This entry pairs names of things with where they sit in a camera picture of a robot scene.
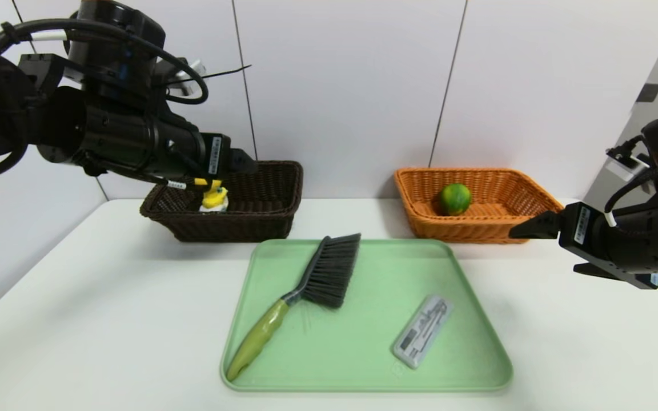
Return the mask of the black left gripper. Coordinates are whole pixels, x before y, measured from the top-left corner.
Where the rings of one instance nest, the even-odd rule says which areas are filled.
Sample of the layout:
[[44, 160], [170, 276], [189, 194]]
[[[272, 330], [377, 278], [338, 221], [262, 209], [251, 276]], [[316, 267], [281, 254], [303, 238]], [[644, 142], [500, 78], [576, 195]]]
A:
[[230, 148], [230, 138], [201, 132], [196, 125], [158, 122], [155, 126], [154, 174], [168, 179], [217, 179], [226, 174], [255, 174], [258, 162], [240, 148]]

